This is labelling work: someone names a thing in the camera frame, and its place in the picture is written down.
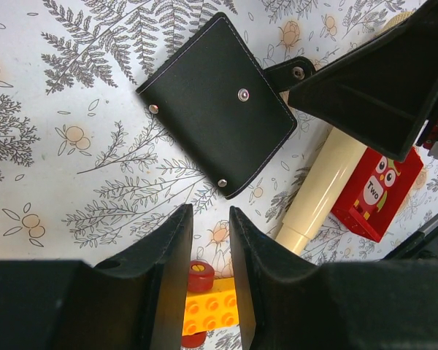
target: beige cylinder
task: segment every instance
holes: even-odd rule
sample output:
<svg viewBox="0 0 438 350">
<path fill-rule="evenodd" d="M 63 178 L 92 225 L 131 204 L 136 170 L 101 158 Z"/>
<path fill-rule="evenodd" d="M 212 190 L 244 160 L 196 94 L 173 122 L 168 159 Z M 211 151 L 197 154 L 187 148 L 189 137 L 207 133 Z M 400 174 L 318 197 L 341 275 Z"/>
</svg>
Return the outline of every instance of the beige cylinder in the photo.
<svg viewBox="0 0 438 350">
<path fill-rule="evenodd" d="M 315 237 L 366 146 L 333 128 L 283 220 L 276 242 L 300 254 Z"/>
</svg>

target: toy wheel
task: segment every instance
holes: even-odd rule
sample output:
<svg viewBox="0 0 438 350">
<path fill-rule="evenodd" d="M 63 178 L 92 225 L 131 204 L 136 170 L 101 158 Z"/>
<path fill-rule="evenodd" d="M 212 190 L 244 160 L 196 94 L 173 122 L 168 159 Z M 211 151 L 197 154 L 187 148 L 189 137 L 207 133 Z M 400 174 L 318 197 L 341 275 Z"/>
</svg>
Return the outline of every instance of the toy wheel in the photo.
<svg viewBox="0 0 438 350">
<path fill-rule="evenodd" d="M 214 268 L 205 262 L 194 260 L 190 262 L 188 272 L 188 291 L 201 293 L 207 292 L 214 283 Z"/>
<path fill-rule="evenodd" d="M 182 346 L 187 349 L 198 348 L 206 341 L 206 332 L 184 335 L 182 337 Z"/>
</svg>

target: white tablecloth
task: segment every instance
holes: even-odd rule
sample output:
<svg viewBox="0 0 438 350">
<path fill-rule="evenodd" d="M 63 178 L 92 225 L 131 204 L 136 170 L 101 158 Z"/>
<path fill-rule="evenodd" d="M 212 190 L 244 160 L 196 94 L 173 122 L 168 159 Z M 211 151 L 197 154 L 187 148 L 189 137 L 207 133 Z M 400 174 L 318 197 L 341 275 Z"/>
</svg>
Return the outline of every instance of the white tablecloth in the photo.
<svg viewBox="0 0 438 350">
<path fill-rule="evenodd" d="M 192 258 L 230 276 L 229 206 L 275 235 L 330 125 L 293 110 L 295 133 L 226 201 L 145 111 L 135 88 L 217 11 L 264 68 L 296 55 L 320 68 L 421 2 L 0 0 L 0 259 L 95 264 L 193 203 Z M 380 244 L 330 216 L 304 258 L 375 260 L 435 215 L 438 161 L 420 155 L 425 168 Z M 240 348 L 238 327 L 211 332 L 203 347 Z"/>
</svg>

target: orange toy block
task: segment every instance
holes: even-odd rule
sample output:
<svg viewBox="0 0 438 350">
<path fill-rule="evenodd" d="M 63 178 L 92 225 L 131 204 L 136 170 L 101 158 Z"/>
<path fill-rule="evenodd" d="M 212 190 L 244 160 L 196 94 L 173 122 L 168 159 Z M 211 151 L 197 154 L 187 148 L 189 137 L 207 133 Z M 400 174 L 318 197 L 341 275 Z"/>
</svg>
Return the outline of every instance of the orange toy block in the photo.
<svg viewBox="0 0 438 350">
<path fill-rule="evenodd" d="M 187 292 L 182 335 L 230 327 L 239 323 L 234 278 L 216 279 L 212 289 Z"/>
</svg>

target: tablecloth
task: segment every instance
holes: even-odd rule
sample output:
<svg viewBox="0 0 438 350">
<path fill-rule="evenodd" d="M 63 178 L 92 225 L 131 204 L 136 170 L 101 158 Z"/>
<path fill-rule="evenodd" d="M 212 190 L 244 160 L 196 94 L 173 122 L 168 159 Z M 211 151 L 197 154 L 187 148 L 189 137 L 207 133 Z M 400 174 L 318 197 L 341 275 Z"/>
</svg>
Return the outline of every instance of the tablecloth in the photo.
<svg viewBox="0 0 438 350">
<path fill-rule="evenodd" d="M 192 258 L 212 264 L 217 277 L 231 276 L 229 206 L 277 234 L 331 126 L 292 109 L 297 130 L 226 201 L 135 88 L 217 11 L 231 18 L 263 68 L 304 55 L 319 69 L 421 3 L 0 0 L 0 259 L 96 264 L 192 203 Z M 418 151 L 425 166 L 380 244 L 330 215 L 302 256 L 316 264 L 376 260 L 435 215 L 438 161 Z M 210 332 L 202 346 L 240 348 L 238 327 Z"/>
</svg>

